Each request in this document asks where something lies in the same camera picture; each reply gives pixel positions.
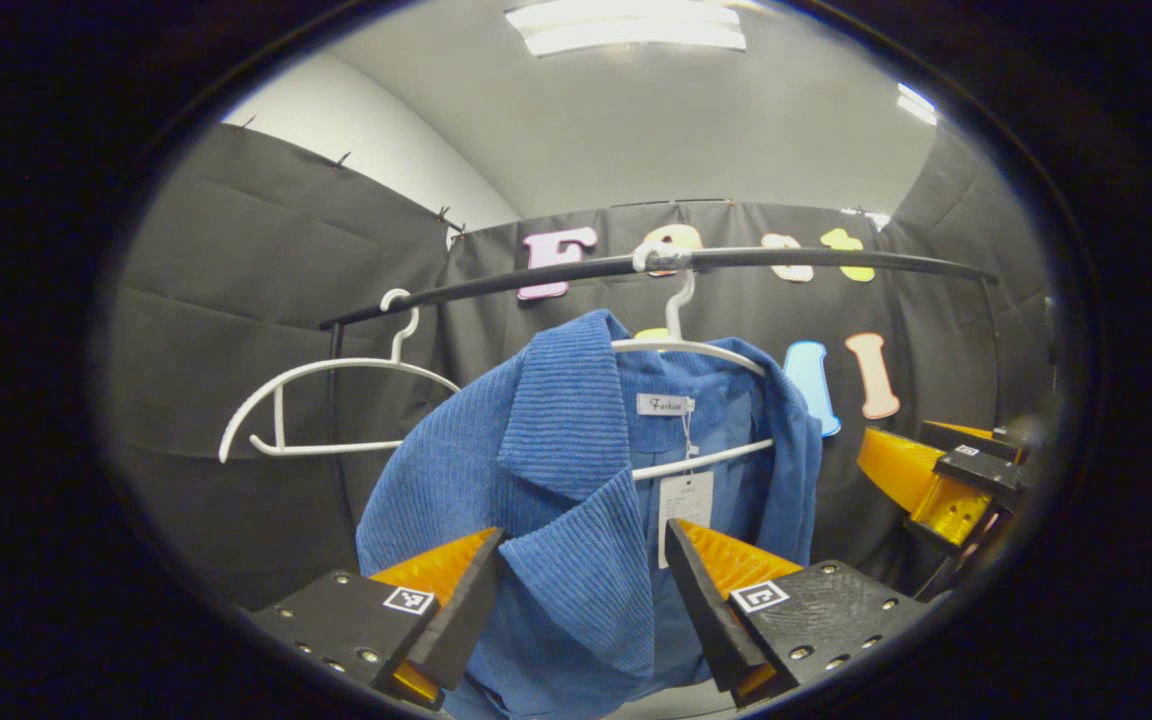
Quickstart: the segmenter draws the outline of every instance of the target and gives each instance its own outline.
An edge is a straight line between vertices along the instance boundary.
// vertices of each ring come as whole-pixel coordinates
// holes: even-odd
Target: blue corduroy jacket
[[[659,479],[632,470],[774,438],[721,462],[710,526],[808,564],[819,420],[764,351],[712,344],[767,370],[691,353],[626,353],[607,310],[530,346],[417,424],[385,467],[356,533],[362,574],[490,526],[506,530],[497,605],[445,707],[457,720],[586,720],[703,682],[708,667],[658,566]],[[690,425],[638,415],[637,393],[696,401]]]

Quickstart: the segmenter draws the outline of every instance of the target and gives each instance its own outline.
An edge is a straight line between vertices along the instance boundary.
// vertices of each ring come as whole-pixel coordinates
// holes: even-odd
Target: ceiling
[[[621,45],[535,58],[509,0],[427,0],[329,53],[442,134],[524,218],[646,200],[892,213],[937,129],[811,18],[735,6],[748,50]]]

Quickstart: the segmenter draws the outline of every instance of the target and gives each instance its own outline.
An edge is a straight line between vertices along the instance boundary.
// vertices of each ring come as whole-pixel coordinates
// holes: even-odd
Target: black clothes rail
[[[674,255],[650,253],[643,272],[660,272],[660,270],[712,270],[712,268],[749,268],[749,266],[768,265],[824,265],[824,266],[861,266],[861,268],[905,270],[912,273],[933,275],[950,275],[973,279],[985,283],[996,285],[998,276],[970,265],[961,265],[948,260],[919,258],[916,255],[899,255],[874,250],[826,250],[814,247],[803,249],[776,249],[776,247],[719,247],[718,249],[677,251]],[[590,278],[607,278],[614,275],[631,275],[639,272],[634,267],[634,256],[620,255],[616,258],[599,260],[582,260],[563,265],[550,265],[547,268],[516,270],[490,278],[476,279],[463,283],[435,287],[433,290],[416,291],[412,295],[396,297],[389,303],[389,310],[380,305],[366,306],[353,313],[319,323],[319,329],[334,329],[339,325],[362,323],[379,318],[381,314],[402,313],[412,306],[435,305],[440,302],[467,300],[492,295],[493,291],[517,290],[522,287],[545,285],[561,281],[579,281]],[[993,309],[990,309],[991,320]],[[338,357],[333,342],[333,357]]]

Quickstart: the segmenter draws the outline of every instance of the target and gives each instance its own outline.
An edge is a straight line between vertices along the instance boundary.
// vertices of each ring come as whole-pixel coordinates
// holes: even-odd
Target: brand label
[[[696,409],[696,401],[681,395],[639,393],[639,415],[682,416]]]

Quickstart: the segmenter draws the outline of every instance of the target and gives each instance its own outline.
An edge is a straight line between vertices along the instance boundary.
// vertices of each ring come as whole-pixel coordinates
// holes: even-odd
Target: tag string
[[[683,460],[691,460],[691,410],[687,410],[685,415],[682,415],[682,442],[685,444]],[[687,473],[691,473],[691,468],[687,469]]]

